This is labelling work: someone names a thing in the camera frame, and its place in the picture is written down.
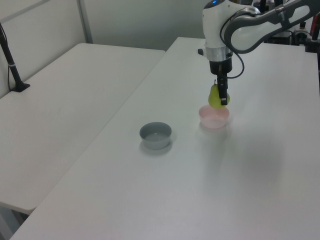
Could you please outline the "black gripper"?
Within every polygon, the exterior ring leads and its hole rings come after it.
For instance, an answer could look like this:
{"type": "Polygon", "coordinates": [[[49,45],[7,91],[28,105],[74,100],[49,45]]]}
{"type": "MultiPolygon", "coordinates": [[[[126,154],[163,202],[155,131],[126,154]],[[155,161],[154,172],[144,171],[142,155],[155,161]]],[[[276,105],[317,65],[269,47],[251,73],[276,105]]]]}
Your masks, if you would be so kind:
{"type": "Polygon", "coordinates": [[[233,69],[232,66],[232,58],[228,58],[223,61],[209,61],[210,72],[213,75],[221,75],[223,77],[217,78],[217,88],[218,94],[220,98],[220,103],[222,106],[226,106],[228,104],[228,80],[224,77],[228,77],[228,73],[230,73],[233,69]]]}

